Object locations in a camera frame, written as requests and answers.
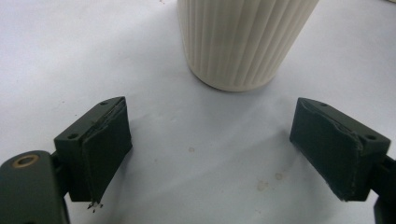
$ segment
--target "ribbed cup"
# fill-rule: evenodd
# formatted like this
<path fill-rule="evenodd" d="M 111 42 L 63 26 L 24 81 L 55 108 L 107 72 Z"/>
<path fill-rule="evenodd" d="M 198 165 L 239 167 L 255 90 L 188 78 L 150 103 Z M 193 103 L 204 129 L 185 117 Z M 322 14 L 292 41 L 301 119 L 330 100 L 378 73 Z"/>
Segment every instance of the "ribbed cup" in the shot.
<path fill-rule="evenodd" d="M 191 71 L 224 91 L 258 88 L 275 75 L 318 0 L 178 0 Z"/>

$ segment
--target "white tabletop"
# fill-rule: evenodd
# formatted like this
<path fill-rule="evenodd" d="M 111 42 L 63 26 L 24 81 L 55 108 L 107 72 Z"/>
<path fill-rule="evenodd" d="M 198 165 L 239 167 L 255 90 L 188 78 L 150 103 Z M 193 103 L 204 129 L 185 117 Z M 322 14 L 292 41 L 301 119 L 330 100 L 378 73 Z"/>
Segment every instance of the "white tabletop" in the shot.
<path fill-rule="evenodd" d="M 126 96 L 133 155 L 78 223 L 374 223 L 289 142 L 298 97 L 396 140 L 396 4 L 321 0 L 276 78 L 217 91 L 187 66 L 176 0 L 0 2 L 0 163 Z M 389 155 L 396 158 L 395 146 Z"/>

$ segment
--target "brown stain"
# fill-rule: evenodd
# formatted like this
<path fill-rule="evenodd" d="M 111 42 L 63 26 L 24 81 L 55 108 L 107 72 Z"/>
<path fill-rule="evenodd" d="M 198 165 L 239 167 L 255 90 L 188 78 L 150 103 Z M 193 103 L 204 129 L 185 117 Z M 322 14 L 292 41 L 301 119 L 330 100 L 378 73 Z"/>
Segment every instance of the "brown stain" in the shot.
<path fill-rule="evenodd" d="M 277 174 L 275 174 L 275 178 L 276 178 L 277 180 L 282 180 L 282 179 L 283 179 L 283 175 L 280 174 L 280 173 L 277 173 Z"/>
<path fill-rule="evenodd" d="M 266 188 L 268 188 L 268 182 L 264 182 L 263 180 L 260 180 L 259 183 L 257 184 L 257 190 L 263 191 Z"/>

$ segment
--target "ribbed surface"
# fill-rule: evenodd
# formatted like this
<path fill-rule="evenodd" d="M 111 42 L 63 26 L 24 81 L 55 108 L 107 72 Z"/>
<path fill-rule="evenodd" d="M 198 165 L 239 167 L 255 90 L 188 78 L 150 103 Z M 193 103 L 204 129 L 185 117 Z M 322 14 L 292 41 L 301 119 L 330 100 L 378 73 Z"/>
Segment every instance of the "ribbed surface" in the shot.
<path fill-rule="evenodd" d="M 203 82 L 247 91 L 274 76 L 318 0 L 178 0 L 186 58 Z"/>

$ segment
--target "white cup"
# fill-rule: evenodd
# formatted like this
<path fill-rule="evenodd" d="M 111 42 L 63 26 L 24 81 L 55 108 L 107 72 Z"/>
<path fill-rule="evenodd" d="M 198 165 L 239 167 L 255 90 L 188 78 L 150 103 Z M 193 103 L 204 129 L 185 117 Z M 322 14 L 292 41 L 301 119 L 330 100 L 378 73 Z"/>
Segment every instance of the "white cup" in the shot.
<path fill-rule="evenodd" d="M 178 0 L 191 71 L 224 91 L 249 91 L 275 75 L 318 0 Z"/>

